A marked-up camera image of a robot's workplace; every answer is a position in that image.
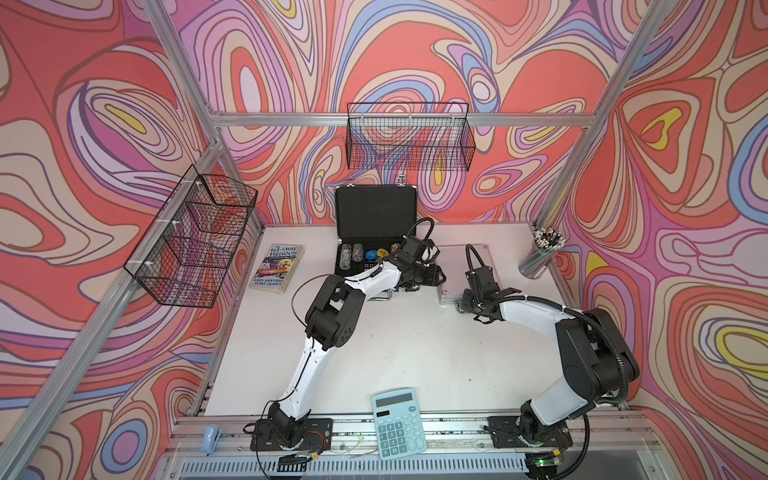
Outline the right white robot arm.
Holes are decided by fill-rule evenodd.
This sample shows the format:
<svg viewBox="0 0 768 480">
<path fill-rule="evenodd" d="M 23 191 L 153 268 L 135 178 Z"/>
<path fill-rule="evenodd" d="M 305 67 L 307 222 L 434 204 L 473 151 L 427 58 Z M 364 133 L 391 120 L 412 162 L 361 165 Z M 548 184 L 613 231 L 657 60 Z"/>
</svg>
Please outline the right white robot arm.
<svg viewBox="0 0 768 480">
<path fill-rule="evenodd" d="M 468 288 L 459 311 L 484 325 L 517 324 L 544 335 L 558 349 L 561 374 L 520 407 L 512 432 L 538 446 L 565 422 L 599 405 L 619 405 L 640 377 L 640 368 L 611 314 L 601 308 L 569 308 L 553 300 L 502 289 L 489 266 L 465 273 Z"/>
</svg>

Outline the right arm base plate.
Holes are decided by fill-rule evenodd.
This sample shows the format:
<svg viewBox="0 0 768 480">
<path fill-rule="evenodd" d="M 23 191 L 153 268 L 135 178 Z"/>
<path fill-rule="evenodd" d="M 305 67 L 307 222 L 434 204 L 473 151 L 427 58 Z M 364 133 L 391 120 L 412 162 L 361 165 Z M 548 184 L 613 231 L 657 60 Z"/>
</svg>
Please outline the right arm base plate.
<svg viewBox="0 0 768 480">
<path fill-rule="evenodd" d="M 543 425 L 532 416 L 490 416 L 483 430 L 495 448 L 567 449 L 573 445 L 565 421 Z"/>
</svg>

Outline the silver poker set case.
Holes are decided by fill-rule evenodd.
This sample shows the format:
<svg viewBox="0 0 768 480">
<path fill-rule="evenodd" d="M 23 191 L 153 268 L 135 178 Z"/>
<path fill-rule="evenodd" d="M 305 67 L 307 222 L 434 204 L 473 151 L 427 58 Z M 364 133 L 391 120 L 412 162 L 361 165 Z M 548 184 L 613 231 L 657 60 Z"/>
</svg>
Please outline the silver poker set case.
<svg viewBox="0 0 768 480">
<path fill-rule="evenodd" d="M 464 293 L 469 289 L 466 272 L 479 267 L 477 257 L 471 255 L 473 266 L 470 267 L 466 258 L 466 245 L 439 246 L 440 255 L 436 260 L 446 280 L 437 286 L 437 298 L 440 306 L 456 306 Z"/>
</svg>

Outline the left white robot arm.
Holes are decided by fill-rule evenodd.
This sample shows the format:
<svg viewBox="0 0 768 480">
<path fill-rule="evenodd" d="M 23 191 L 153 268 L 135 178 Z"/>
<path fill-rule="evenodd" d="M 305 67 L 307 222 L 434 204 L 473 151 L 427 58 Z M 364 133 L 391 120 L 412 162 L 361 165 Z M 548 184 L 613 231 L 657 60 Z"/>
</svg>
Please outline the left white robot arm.
<svg viewBox="0 0 768 480">
<path fill-rule="evenodd" d="M 373 267 L 352 276 L 328 276 L 306 312 L 306 341 L 294 375 L 283 395 L 265 406 L 253 437 L 272 446 L 300 444 L 308 431 L 317 383 L 331 355 L 351 339 L 366 301 L 389 290 L 444 283 L 439 254 L 431 239 L 409 234 L 395 253 Z"/>
</svg>

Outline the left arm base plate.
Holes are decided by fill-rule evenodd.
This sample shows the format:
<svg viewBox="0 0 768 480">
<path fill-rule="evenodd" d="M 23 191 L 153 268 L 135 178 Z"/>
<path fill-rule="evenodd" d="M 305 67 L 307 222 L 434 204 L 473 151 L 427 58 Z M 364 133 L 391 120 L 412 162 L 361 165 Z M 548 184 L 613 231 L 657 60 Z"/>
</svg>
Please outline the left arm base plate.
<svg viewBox="0 0 768 480">
<path fill-rule="evenodd" d="M 254 452 L 323 452 L 331 447 L 332 433 L 331 418 L 308 418 L 285 425 L 263 419 L 253 425 L 249 448 Z"/>
</svg>

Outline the black poker set case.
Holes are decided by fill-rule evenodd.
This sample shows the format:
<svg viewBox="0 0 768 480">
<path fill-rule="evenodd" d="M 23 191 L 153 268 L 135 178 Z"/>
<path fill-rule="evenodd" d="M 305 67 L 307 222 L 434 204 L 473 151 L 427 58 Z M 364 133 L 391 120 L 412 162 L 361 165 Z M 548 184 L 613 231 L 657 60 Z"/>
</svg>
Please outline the black poker set case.
<svg viewBox="0 0 768 480">
<path fill-rule="evenodd" d="M 336 207 L 336 275 L 362 273 L 375 264 L 369 251 L 391 251 L 417 220 L 418 191 L 414 186 L 347 185 L 334 193 Z"/>
</svg>

